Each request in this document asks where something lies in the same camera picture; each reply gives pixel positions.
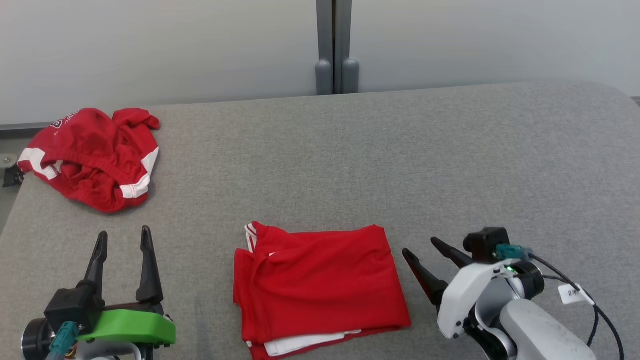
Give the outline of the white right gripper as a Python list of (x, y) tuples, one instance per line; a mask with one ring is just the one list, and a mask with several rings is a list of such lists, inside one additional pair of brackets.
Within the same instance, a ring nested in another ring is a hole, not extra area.
[(450, 284), (429, 272), (420, 263), (418, 256), (408, 248), (402, 249), (402, 255), (430, 303), (439, 309), (438, 329), (444, 337), (453, 339), (463, 332), (462, 325), (458, 325), (458, 322), (464, 322), (493, 278), (505, 274), (506, 267), (512, 261), (474, 263), (471, 256), (437, 237), (432, 237), (430, 242), (444, 258), (451, 260), (460, 269)]

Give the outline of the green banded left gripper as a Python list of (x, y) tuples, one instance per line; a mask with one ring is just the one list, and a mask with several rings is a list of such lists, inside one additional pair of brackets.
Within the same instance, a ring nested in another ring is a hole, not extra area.
[[(172, 346), (176, 344), (177, 328), (173, 319), (165, 314), (161, 304), (164, 296), (153, 234), (148, 225), (142, 226), (142, 269), (140, 285), (135, 292), (139, 303), (110, 306), (97, 319), (91, 332), (83, 330), (79, 341), (125, 342), (147, 346)], [(91, 285), (100, 303), (103, 299), (103, 273), (108, 258), (108, 233), (101, 231), (94, 244), (93, 253), (83, 279)]]

